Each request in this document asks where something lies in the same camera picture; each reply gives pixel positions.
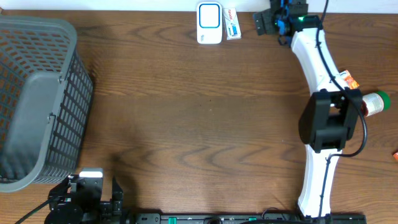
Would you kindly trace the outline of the white blue medicine box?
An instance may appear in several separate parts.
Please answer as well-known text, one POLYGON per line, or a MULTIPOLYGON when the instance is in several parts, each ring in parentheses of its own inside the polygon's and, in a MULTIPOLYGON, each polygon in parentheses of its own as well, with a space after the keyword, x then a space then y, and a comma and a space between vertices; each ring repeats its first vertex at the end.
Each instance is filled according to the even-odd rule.
POLYGON ((242 37, 235 8, 223 9, 223 21, 227 40, 236 40, 242 37))

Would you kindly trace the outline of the orange small carton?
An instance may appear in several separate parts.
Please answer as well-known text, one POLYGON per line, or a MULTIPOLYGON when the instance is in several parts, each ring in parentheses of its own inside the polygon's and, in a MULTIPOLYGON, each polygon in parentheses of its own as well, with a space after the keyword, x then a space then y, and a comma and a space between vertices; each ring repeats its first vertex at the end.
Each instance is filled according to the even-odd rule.
POLYGON ((357 89, 359 83, 351 76, 348 70, 340 72, 340 77, 346 82, 350 89, 357 89))

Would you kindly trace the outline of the white jar green lid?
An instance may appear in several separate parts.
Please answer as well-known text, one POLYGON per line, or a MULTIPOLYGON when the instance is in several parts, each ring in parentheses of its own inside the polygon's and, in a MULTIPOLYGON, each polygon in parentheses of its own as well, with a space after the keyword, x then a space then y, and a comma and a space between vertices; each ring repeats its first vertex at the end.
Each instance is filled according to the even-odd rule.
POLYGON ((391 107, 391 99, 385 91, 377 91, 363 96, 361 112, 365 117, 372 116, 391 107))

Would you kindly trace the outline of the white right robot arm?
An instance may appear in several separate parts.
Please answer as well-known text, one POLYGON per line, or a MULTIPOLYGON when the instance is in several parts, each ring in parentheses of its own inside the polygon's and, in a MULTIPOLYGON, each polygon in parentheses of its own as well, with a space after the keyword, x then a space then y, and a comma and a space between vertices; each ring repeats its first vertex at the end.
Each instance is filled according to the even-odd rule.
POLYGON ((329 52, 324 16, 309 15, 306 1, 273 0, 253 15, 258 35, 277 35, 298 58, 310 91, 310 99, 298 121, 306 150, 301 216, 324 222, 331 217, 330 195, 338 160, 354 134, 357 121, 367 128, 361 114, 362 93, 351 89, 329 52))

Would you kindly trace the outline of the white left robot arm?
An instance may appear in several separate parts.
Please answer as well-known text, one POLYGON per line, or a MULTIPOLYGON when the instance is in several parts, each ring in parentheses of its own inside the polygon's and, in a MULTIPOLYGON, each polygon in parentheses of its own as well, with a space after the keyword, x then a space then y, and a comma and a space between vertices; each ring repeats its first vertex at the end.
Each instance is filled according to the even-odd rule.
POLYGON ((49 192, 50 213, 45 223, 131 223, 131 214, 123 210, 123 190, 113 179, 112 197, 102 201, 103 177, 74 174, 49 192))

